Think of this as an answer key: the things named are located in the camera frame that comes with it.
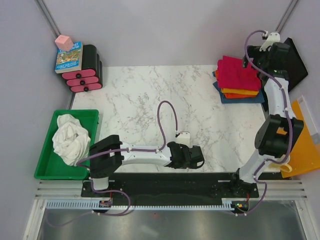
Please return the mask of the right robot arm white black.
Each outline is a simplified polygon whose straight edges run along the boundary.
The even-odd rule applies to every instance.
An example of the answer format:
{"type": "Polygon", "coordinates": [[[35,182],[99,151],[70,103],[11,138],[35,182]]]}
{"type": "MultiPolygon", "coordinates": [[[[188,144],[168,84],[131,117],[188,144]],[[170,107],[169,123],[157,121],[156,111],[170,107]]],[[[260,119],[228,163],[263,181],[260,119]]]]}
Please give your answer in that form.
{"type": "Polygon", "coordinates": [[[243,66],[251,65],[258,71],[268,116],[255,136],[255,151],[236,171],[235,181],[229,184],[229,191],[235,197],[242,196],[247,185],[257,183],[270,164],[287,164],[304,128],[304,122],[296,118],[289,100],[289,74],[285,69],[289,52],[290,46],[282,42],[275,42],[266,50],[245,45],[243,66]]]}

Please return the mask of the crimson red t-shirt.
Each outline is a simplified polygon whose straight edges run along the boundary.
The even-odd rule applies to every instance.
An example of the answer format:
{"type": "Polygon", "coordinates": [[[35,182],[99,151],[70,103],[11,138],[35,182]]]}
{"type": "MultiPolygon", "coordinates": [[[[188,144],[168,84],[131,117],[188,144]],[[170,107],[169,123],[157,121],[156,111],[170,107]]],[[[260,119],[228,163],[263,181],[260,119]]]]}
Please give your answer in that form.
{"type": "Polygon", "coordinates": [[[217,73],[221,89],[259,91],[262,86],[257,71],[250,64],[243,67],[243,61],[239,58],[224,55],[217,62],[217,73]]]}

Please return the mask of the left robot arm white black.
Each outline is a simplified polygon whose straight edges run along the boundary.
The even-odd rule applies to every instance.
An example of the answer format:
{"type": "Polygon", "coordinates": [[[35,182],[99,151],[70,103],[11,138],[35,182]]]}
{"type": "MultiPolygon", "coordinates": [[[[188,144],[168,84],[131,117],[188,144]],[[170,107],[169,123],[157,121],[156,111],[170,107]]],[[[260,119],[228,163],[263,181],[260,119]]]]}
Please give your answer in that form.
{"type": "Polygon", "coordinates": [[[110,135],[89,148],[92,191],[99,197],[110,191],[109,177],[121,166],[151,164],[173,169],[199,169],[205,163],[200,146],[171,141],[161,147],[134,145],[110,135]]]}

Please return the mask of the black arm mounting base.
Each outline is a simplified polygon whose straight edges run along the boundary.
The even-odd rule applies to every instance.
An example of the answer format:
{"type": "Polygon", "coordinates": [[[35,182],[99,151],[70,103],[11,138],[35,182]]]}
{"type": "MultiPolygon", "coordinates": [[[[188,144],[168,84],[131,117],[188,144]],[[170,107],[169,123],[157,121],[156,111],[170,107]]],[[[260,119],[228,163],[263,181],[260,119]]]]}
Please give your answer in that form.
{"type": "Polygon", "coordinates": [[[233,173],[114,173],[109,178],[112,200],[118,204],[220,204],[223,199],[257,199],[255,183],[243,183],[233,173]],[[129,198],[117,193],[125,192],[129,198]]]}

